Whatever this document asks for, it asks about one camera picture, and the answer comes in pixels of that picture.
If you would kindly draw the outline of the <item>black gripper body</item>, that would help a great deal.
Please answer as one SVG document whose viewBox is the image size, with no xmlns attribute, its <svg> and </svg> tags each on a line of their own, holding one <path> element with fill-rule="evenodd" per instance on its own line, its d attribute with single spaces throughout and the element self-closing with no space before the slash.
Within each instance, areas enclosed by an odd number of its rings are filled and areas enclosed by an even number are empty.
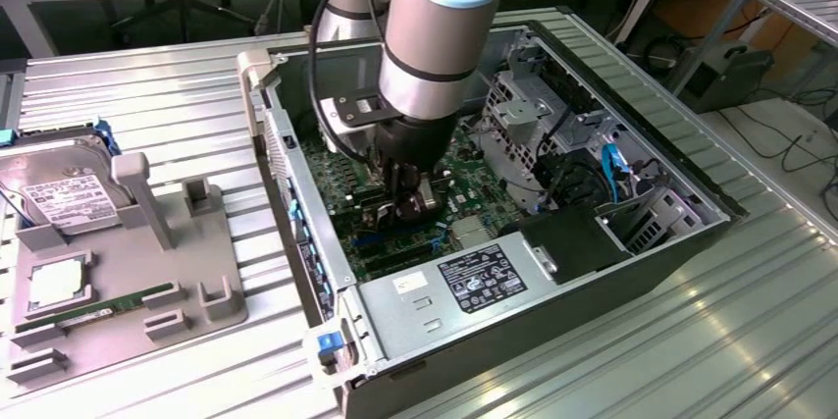
<svg viewBox="0 0 838 419">
<path fill-rule="evenodd" d="M 455 115 L 430 121 L 403 116 L 379 122 L 374 146 L 383 178 L 394 179 L 397 170 L 433 172 L 447 153 L 455 125 Z"/>
</svg>

